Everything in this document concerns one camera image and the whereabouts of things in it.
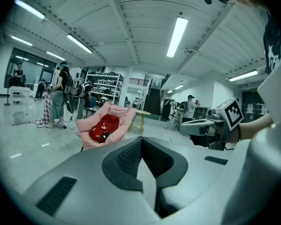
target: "ceiling light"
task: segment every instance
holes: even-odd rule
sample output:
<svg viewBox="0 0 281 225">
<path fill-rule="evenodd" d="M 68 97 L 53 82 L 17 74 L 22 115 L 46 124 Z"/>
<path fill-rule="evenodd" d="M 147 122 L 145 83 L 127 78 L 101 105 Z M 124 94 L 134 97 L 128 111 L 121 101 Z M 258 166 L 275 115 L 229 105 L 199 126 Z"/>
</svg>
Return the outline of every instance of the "ceiling light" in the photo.
<svg viewBox="0 0 281 225">
<path fill-rule="evenodd" d="M 10 36 L 12 39 L 14 39 L 14 40 L 17 40 L 17 41 L 20 41 L 20 42 L 22 42 L 22 43 L 25 43 L 25 44 L 27 44 L 27 45 L 29 45 L 29 46 L 32 46 L 32 44 L 31 43 L 29 43 L 29 42 L 26 42 L 26 41 L 24 41 L 24 40 L 22 40 L 22 39 L 20 39 L 20 38 L 18 38 L 18 37 L 14 37 L 14 36 Z"/>
<path fill-rule="evenodd" d="M 171 57 L 171 58 L 174 57 L 174 54 L 178 48 L 178 45 L 181 41 L 183 33 L 186 29 L 187 23 L 188 23 L 188 20 L 183 19 L 181 17 L 177 18 L 176 26 L 174 29 L 174 33 L 173 33 L 172 40 L 170 42 L 170 47 L 169 47 L 168 54 L 167 54 L 168 57 Z"/>
<path fill-rule="evenodd" d="M 183 87 L 183 85 L 181 84 L 178 87 L 176 87 L 175 89 L 179 89 L 179 88 L 182 88 L 182 87 Z"/>
<path fill-rule="evenodd" d="M 56 58 L 59 58 L 59 59 L 61 59 L 61 60 L 65 60 L 64 58 L 61 58 L 61 57 L 59 57 L 59 56 L 57 56 L 57 55 L 55 55 L 55 54 L 53 54 L 53 53 L 51 53 L 51 52 L 47 52 L 48 54 L 50 54 L 50 55 L 52 55 L 52 56 L 54 56 L 54 57 L 56 57 Z"/>
<path fill-rule="evenodd" d="M 81 42 L 79 42 L 76 38 L 74 38 L 71 34 L 67 35 L 67 38 L 71 39 L 73 42 L 75 42 L 78 46 L 82 47 L 85 51 L 88 53 L 92 53 L 91 50 L 89 50 L 85 45 L 83 45 Z"/>
<path fill-rule="evenodd" d="M 27 59 L 27 58 L 23 58 L 23 57 L 20 57 L 20 56 L 16 56 L 16 58 L 23 59 L 23 60 L 26 60 L 26 61 L 29 60 L 29 59 Z"/>
<path fill-rule="evenodd" d="M 239 80 L 239 79 L 243 79 L 243 78 L 246 78 L 246 77 L 251 77 L 251 76 L 254 76 L 254 75 L 257 75 L 257 74 L 258 74 L 257 70 L 253 70 L 251 72 L 248 72 L 248 73 L 245 73 L 245 74 L 241 74 L 241 75 L 238 75 L 236 77 L 229 78 L 229 81 L 233 82 L 233 81 L 236 81 L 236 80 Z"/>
<path fill-rule="evenodd" d="M 19 6 L 21 6 L 22 8 L 30 11 L 31 13 L 33 13 L 34 15 L 38 16 L 41 19 L 45 18 L 45 15 L 40 13 L 39 11 L 37 11 L 36 9 L 34 9 L 33 7 L 29 6 L 28 4 L 20 1 L 20 0 L 15 0 L 15 3 Z"/>
</svg>

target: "pillar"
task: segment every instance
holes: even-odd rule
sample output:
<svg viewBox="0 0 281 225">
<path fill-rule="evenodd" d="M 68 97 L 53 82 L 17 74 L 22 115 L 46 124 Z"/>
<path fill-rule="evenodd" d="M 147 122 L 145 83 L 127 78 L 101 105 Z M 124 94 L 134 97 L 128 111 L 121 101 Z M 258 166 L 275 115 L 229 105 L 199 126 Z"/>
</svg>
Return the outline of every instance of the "pillar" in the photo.
<svg viewBox="0 0 281 225">
<path fill-rule="evenodd" d="M 124 104 L 125 104 L 125 98 L 126 98 L 126 95 L 127 95 L 131 71 L 132 71 L 132 66 L 127 66 L 126 70 L 125 70 L 125 77 L 124 77 L 123 84 L 122 84 L 120 99 L 118 101 L 118 105 L 120 107 L 124 107 Z"/>
</svg>

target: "yellow table leg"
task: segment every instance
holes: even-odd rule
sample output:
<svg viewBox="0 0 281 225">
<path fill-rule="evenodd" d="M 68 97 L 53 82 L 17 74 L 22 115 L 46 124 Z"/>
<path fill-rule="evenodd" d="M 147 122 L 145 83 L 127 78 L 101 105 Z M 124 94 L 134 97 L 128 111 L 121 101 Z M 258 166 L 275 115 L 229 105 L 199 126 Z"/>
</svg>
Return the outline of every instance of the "yellow table leg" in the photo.
<svg viewBox="0 0 281 225">
<path fill-rule="evenodd" d="M 134 118 L 133 118 L 133 120 L 132 120 L 132 123 L 131 123 L 131 125 L 130 125 L 128 131 L 130 131 L 130 128 L 132 127 L 132 125 L 133 125 L 133 123 L 134 123 L 134 120 L 136 119 L 136 116 L 137 116 L 137 113 L 135 113 L 135 116 L 134 116 Z"/>
<path fill-rule="evenodd" d="M 142 137 L 144 136 L 144 117 L 145 117 L 145 115 L 142 114 L 141 115 L 141 136 Z"/>
</svg>

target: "sneaker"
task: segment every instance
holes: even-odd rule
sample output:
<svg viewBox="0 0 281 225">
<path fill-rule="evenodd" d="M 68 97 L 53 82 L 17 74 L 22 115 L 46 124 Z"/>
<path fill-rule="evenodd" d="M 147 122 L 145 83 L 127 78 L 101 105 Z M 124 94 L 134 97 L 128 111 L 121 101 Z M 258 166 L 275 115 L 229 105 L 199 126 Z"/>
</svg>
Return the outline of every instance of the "sneaker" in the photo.
<svg viewBox="0 0 281 225">
<path fill-rule="evenodd" d="M 54 128 L 54 124 L 49 122 L 48 124 L 45 125 L 45 128 Z"/>
<path fill-rule="evenodd" d="M 58 121 L 57 123 L 55 123 L 55 126 L 57 126 L 58 128 L 63 128 L 64 125 L 62 124 L 62 122 Z"/>
</svg>

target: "red bag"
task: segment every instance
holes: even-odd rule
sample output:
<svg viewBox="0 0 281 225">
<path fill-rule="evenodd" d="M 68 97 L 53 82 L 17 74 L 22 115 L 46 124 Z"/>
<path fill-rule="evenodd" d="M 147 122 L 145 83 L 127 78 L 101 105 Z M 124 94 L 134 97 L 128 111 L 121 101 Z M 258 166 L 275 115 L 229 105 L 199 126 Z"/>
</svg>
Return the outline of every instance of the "red bag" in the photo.
<svg viewBox="0 0 281 225">
<path fill-rule="evenodd" d="M 107 137 L 118 129 L 120 120 L 114 115 L 104 115 L 97 125 L 93 126 L 89 131 L 89 136 L 97 141 L 103 143 Z"/>
</svg>

